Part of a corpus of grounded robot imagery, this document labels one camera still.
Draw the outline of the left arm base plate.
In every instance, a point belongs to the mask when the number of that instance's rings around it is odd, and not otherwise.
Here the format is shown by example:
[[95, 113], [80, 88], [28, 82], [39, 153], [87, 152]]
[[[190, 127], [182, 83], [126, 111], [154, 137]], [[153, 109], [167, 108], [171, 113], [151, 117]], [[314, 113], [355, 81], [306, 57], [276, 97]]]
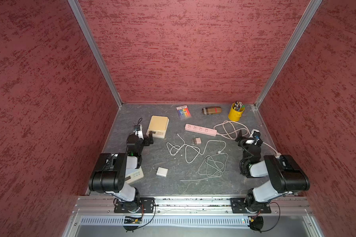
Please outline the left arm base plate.
[[116, 199], [114, 203], [114, 213], [122, 214], [145, 214], [154, 212], [154, 198], [137, 198], [134, 201], [126, 202]]

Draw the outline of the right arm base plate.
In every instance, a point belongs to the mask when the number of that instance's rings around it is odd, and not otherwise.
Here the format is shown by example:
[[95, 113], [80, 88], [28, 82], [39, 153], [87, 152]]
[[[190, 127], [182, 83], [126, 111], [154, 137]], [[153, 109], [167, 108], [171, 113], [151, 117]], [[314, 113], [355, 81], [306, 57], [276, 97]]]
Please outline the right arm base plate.
[[267, 202], [245, 201], [245, 198], [230, 198], [230, 206], [233, 214], [270, 214], [271, 208]]

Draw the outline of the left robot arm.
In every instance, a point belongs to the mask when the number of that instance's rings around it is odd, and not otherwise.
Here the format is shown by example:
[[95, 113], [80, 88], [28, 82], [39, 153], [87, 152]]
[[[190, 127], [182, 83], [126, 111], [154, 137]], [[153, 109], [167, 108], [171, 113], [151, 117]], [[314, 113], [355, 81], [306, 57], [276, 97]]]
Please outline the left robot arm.
[[89, 190], [115, 197], [115, 213], [152, 213], [155, 211], [154, 198], [141, 198], [137, 188], [126, 183], [126, 171], [139, 169], [142, 164], [144, 146], [153, 144], [153, 133], [140, 138], [131, 134], [127, 138], [124, 153], [99, 155], [89, 179]]

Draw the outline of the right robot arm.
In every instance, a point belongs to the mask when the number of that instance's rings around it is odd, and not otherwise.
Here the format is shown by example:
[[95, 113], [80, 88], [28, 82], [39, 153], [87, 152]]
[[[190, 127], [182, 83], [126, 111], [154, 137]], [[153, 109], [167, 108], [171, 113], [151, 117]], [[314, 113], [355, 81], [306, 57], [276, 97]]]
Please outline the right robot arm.
[[241, 175], [246, 178], [269, 178], [259, 187], [248, 190], [242, 200], [231, 201], [238, 212], [268, 213], [271, 200], [310, 189], [309, 178], [291, 155], [277, 153], [261, 156], [261, 146], [264, 142], [258, 130], [252, 130], [249, 137], [242, 135], [240, 131], [235, 141], [243, 151], [239, 163]]

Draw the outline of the pink USB charger adapter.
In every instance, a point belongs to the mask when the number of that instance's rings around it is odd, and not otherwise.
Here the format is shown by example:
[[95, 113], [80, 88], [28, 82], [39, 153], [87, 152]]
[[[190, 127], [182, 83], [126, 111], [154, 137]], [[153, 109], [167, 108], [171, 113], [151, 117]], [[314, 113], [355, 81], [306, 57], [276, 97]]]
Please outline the pink USB charger adapter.
[[202, 143], [201, 138], [199, 137], [194, 138], [192, 143], [194, 145], [200, 145]]

